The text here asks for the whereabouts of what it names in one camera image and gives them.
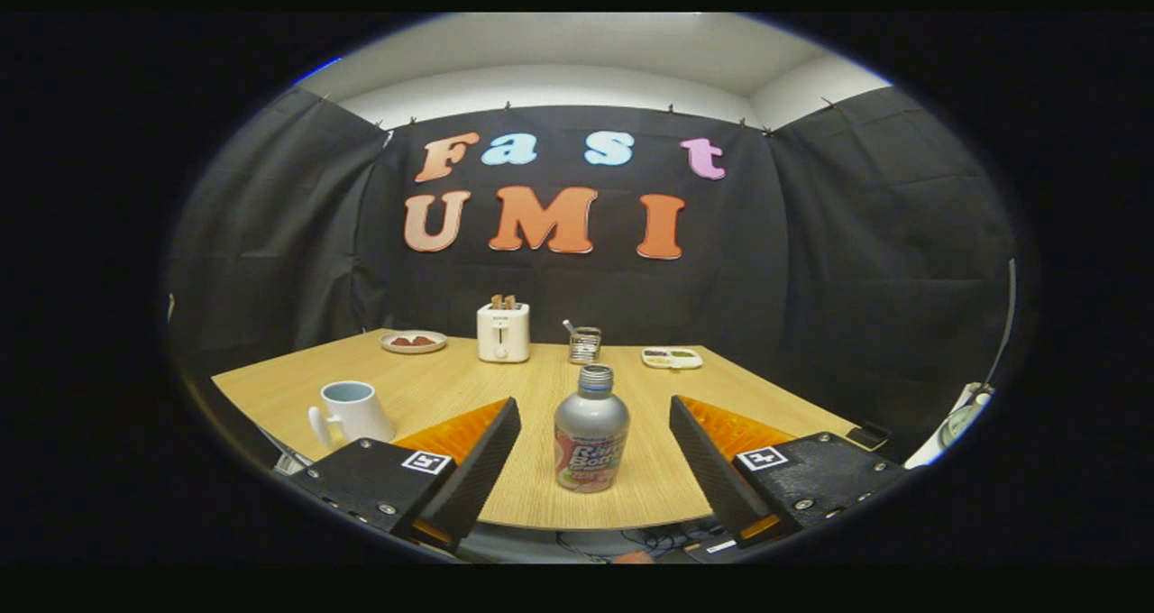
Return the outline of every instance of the blue letter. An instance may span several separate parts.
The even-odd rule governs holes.
[[[628,133],[599,129],[585,137],[585,145],[590,148],[585,151],[585,160],[591,165],[623,165],[634,157],[634,151],[630,149],[634,145],[634,136]]]
[[[534,144],[537,144],[537,137],[527,133],[502,135],[489,143],[492,149],[481,156],[481,162],[486,165],[503,165],[505,163],[524,165],[525,163],[532,163],[537,159],[537,154],[533,152]]]

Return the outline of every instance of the silver bottle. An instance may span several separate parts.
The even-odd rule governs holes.
[[[557,406],[553,433],[559,485],[577,493],[613,485],[629,433],[629,409],[613,394],[613,369],[580,368],[577,391]]]

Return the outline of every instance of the black curtain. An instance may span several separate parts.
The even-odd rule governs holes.
[[[631,158],[619,166],[591,165],[586,137],[597,132],[634,137]],[[447,177],[415,182],[426,144],[466,133],[470,145]],[[537,158],[526,164],[487,165],[482,154],[507,134],[532,134]],[[695,173],[681,143],[705,137],[721,149],[726,175]],[[598,327],[606,345],[704,344],[733,359],[773,353],[781,332],[787,284],[787,232],[772,152],[758,129],[706,118],[645,109],[552,106],[488,111],[404,126],[382,155],[383,169],[399,173],[381,196],[392,203],[366,208],[368,220],[391,219],[377,246],[399,256],[389,263],[397,278],[391,326],[475,337],[475,312],[493,294],[516,294],[531,305],[531,338],[568,343],[562,320]],[[497,190],[533,189],[547,208],[569,187],[597,192],[589,209],[589,254],[560,254],[527,240],[517,251],[494,251],[502,214]],[[427,231],[443,223],[448,192],[471,192],[454,244],[435,253],[402,240],[403,201],[432,195]],[[680,259],[646,259],[637,252],[646,234],[646,194],[684,201],[676,219]]]
[[[585,137],[630,133],[621,166],[590,165]],[[474,132],[447,177],[417,184],[425,145]],[[527,133],[537,158],[487,165],[494,137]],[[709,137],[726,178],[690,170],[680,143]],[[598,190],[593,252],[494,251],[497,189]],[[470,190],[454,244],[404,241],[407,197]],[[685,201],[677,260],[636,253],[644,194]],[[989,174],[894,88],[777,129],[643,109],[489,111],[384,132],[294,89],[226,145],[190,196],[172,249],[171,337],[215,374],[359,334],[475,335],[494,293],[533,308],[535,342],[561,320],[606,344],[704,344],[855,423],[893,432],[904,461],[997,353],[1013,238]]]
[[[767,140],[789,223],[784,388],[893,432],[905,461],[994,364],[1014,239],[989,173],[935,115],[885,88]]]

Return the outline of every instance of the white toaster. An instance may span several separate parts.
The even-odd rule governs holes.
[[[529,305],[477,309],[477,353],[488,362],[523,362],[529,359]]]

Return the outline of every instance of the bottle label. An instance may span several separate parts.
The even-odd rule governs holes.
[[[624,432],[610,438],[572,438],[554,427],[554,470],[562,487],[578,493],[609,488],[625,448]]]

